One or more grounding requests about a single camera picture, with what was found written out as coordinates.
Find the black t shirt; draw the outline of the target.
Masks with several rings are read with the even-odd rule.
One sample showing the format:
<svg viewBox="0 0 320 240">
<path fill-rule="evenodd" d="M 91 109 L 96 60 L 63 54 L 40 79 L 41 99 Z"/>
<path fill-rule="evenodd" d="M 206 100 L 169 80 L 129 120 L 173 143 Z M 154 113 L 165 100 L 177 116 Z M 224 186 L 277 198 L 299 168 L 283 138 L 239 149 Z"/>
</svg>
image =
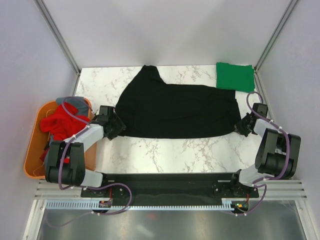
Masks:
<svg viewBox="0 0 320 240">
<path fill-rule="evenodd" d="M 241 120 L 235 91 L 168 84 L 151 65 L 144 65 L 127 85 L 115 112 L 125 125 L 120 136 L 150 139 L 224 136 Z"/>
</svg>

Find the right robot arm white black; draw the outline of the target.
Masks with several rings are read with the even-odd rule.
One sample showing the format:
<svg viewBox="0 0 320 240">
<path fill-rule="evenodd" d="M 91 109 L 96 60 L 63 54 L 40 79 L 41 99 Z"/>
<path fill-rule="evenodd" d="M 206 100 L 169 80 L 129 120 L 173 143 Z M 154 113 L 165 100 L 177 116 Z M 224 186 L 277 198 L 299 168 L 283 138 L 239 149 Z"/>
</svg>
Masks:
<svg viewBox="0 0 320 240">
<path fill-rule="evenodd" d="M 254 103 L 251 113 L 235 125 L 235 131 L 248 137 L 249 134 L 261 137 L 254 164 L 232 174 L 229 191 L 235 197 L 242 196 L 247 187 L 273 179 L 290 179 L 296 172 L 300 153 L 301 137 L 283 133 L 267 119 L 268 106 Z"/>
</svg>

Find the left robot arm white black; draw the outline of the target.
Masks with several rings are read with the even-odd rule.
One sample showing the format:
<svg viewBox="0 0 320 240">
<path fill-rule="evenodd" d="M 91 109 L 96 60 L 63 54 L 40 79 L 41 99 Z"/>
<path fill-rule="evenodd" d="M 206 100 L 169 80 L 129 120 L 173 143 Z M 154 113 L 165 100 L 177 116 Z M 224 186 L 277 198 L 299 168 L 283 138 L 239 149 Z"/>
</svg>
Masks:
<svg viewBox="0 0 320 240">
<path fill-rule="evenodd" d="M 85 153 L 96 142 L 116 138 L 126 126 L 112 106 L 101 105 L 98 114 L 71 137 L 53 141 L 48 151 L 45 180 L 58 184 L 61 189 L 88 187 L 99 197 L 106 196 L 110 185 L 103 174 L 86 169 Z"/>
</svg>

